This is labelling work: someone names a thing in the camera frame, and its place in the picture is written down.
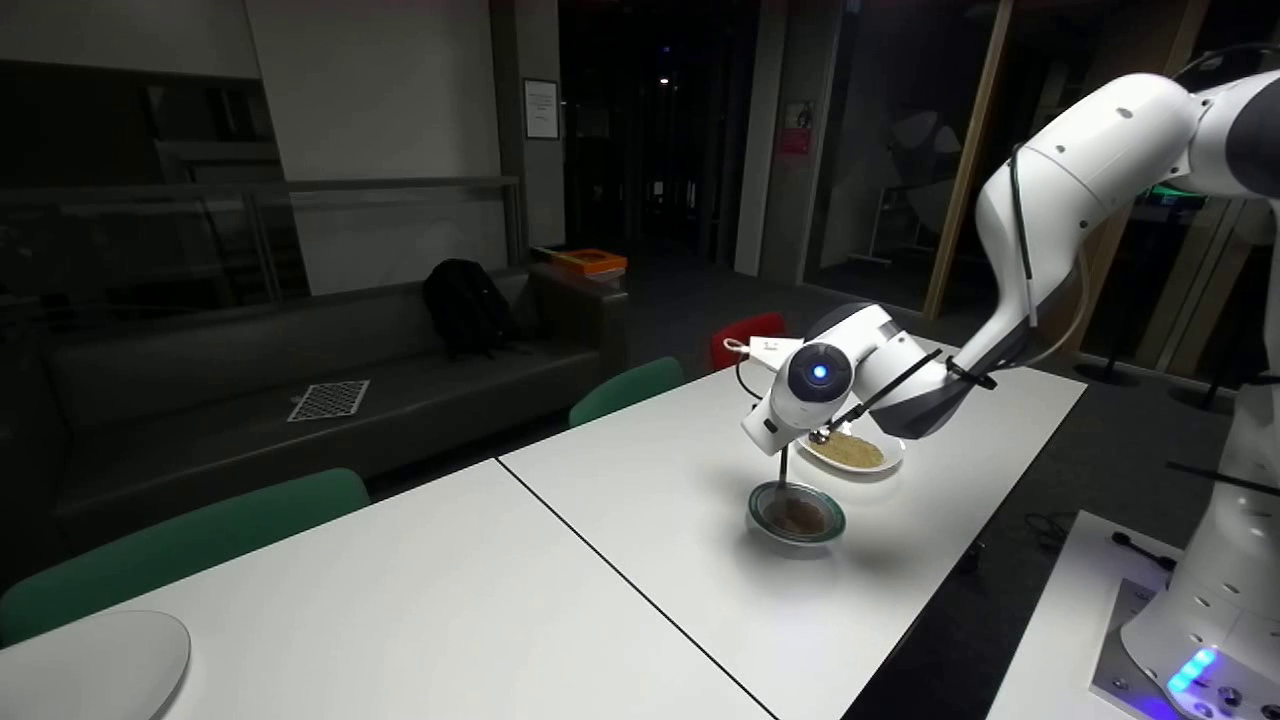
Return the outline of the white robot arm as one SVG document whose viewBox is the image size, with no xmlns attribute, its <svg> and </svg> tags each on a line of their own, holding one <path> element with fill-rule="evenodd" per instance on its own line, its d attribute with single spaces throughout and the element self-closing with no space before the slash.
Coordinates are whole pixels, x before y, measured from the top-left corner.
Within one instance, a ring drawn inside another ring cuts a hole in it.
<svg viewBox="0 0 1280 720">
<path fill-rule="evenodd" d="M 985 181 L 976 237 L 1000 301 L 961 351 L 926 351 L 882 303 L 847 303 L 810 339 L 750 339 L 744 356 L 774 369 L 774 389 L 744 417 L 744 435 L 768 456 L 857 417 L 900 438 L 934 435 L 971 389 L 991 389 L 1121 205 L 1159 181 L 1278 205 L 1278 115 L 1280 72 L 1199 90 L 1151 72 L 1100 85 Z"/>
</svg>

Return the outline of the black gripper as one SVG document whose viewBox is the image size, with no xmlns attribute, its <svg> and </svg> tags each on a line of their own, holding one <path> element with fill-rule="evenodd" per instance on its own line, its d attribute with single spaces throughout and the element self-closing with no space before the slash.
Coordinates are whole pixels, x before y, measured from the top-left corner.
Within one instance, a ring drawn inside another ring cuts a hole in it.
<svg viewBox="0 0 1280 720">
<path fill-rule="evenodd" d="M 804 403 L 804 399 L 789 399 L 789 395 L 768 395 L 742 421 L 742 426 L 765 456 L 777 456 L 796 435 L 821 426 L 833 417 L 838 417 L 833 403 Z"/>
</svg>

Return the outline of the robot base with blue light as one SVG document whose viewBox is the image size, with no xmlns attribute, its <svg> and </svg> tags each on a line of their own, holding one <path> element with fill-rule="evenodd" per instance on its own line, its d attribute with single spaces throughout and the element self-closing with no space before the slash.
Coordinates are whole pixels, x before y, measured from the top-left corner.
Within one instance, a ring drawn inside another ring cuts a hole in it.
<svg viewBox="0 0 1280 720">
<path fill-rule="evenodd" d="M 1126 654 L 1187 720 L 1280 720 L 1280 413 L 1238 403 L 1171 580 L 1121 624 Z"/>
</svg>

